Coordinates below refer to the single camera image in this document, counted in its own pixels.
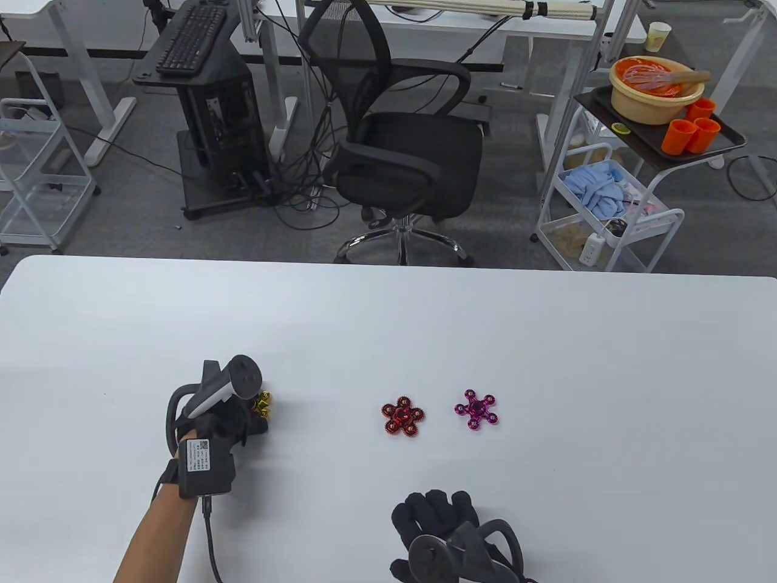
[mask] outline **orange cup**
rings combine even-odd
[[[696,103],[691,103],[688,106],[688,112],[685,114],[685,119],[688,121],[698,120],[700,117],[709,117],[715,113],[717,105],[711,99],[704,99],[702,97]]]
[[[669,129],[664,136],[664,143],[661,149],[672,156],[679,156],[685,150],[685,146],[691,141],[696,132],[695,124],[688,120],[672,120],[669,122]]]
[[[714,120],[708,120],[706,117],[700,117],[693,123],[697,130],[685,149],[691,154],[703,154],[718,137],[720,124]]]

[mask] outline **chair base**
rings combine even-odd
[[[375,241],[376,239],[393,236],[396,238],[397,245],[397,265],[408,265],[409,241],[410,237],[415,236],[426,239],[427,241],[435,241],[452,250],[458,256],[458,264],[462,267],[472,267],[475,264],[473,258],[467,255],[462,246],[450,237],[432,231],[425,231],[424,229],[417,229],[415,224],[422,217],[423,215],[409,215],[403,218],[394,219],[385,227],[348,239],[340,247],[340,250],[337,251],[334,263],[349,264],[350,260],[348,259],[348,252],[355,246],[369,241]]]

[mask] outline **fidget spinner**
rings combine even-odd
[[[480,429],[480,420],[485,419],[492,425],[496,425],[499,422],[497,414],[489,412],[488,408],[494,405],[497,400],[493,398],[493,395],[486,395],[483,400],[478,400],[475,391],[472,389],[464,392],[468,403],[466,405],[456,405],[455,411],[459,415],[469,415],[469,421],[467,426],[472,430]]]
[[[273,396],[270,394],[270,391],[262,391],[254,397],[251,412],[257,417],[268,421],[270,419],[270,403],[272,400]]]
[[[381,411],[388,417],[386,431],[391,435],[402,429],[402,432],[408,437],[415,437],[418,433],[416,422],[424,418],[423,411],[418,407],[413,407],[413,402],[406,396],[398,398],[396,405],[387,403]]]

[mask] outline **floor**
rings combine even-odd
[[[723,17],[741,16],[741,2],[660,2],[655,10],[643,8],[643,21],[663,19],[698,67],[719,75],[736,48],[745,25],[722,24]],[[777,24],[767,25],[772,38]],[[726,109],[726,119],[743,134],[753,152],[777,158],[777,54],[767,43]],[[516,58],[525,58],[525,42],[516,39],[508,48]],[[561,64],[556,41],[535,45],[547,54],[544,81],[550,89],[557,82]],[[117,66],[127,68],[126,61]],[[256,68],[260,102],[266,103],[261,67]],[[484,88],[497,86],[500,76],[476,74],[471,98]],[[284,71],[290,94],[299,91],[296,68]],[[8,84],[0,86],[9,94]],[[429,83],[413,91],[396,93],[378,107],[414,110],[432,97],[437,87]],[[68,125],[97,131],[93,113],[79,86],[67,86]],[[159,164],[179,168],[175,133],[186,124],[175,96],[145,93],[124,83],[108,86],[113,99],[135,95],[138,105],[122,130],[117,144]],[[546,109],[542,104],[516,102],[510,108],[494,107],[491,136],[484,144],[483,165],[472,207],[460,218],[440,226],[457,239],[476,259],[478,267],[557,269],[541,244],[529,242],[538,214],[537,174],[541,170],[533,116]],[[305,149],[307,120],[300,111],[287,143],[292,156]],[[76,141],[85,150],[89,138],[78,132]],[[755,178],[737,167],[733,179],[751,196],[763,193]],[[93,198],[77,225],[65,252],[74,255],[124,257],[173,257],[218,260],[330,262],[340,244],[365,231],[359,209],[345,207],[336,222],[324,229],[299,232],[282,225],[270,209],[249,208],[188,222],[181,215],[180,178],[112,148],[94,169],[103,189]],[[777,210],[772,202],[754,203],[739,198],[726,183],[725,172],[696,166],[670,176],[659,195],[671,206],[685,210],[686,218],[656,271],[693,274],[777,274]],[[285,209],[283,216],[294,225],[312,227],[329,222],[335,211],[320,208],[308,214]],[[430,222],[428,228],[435,229]],[[40,248],[12,247],[0,258],[0,284],[14,266]],[[395,260],[393,241],[371,243],[350,254],[357,263],[390,264]],[[454,266],[455,257],[442,247],[419,242],[411,248],[411,262],[420,265]]]

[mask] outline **chair backrest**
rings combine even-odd
[[[353,138],[391,74],[389,43],[378,19],[366,0],[322,0],[305,22],[299,43],[332,84]]]

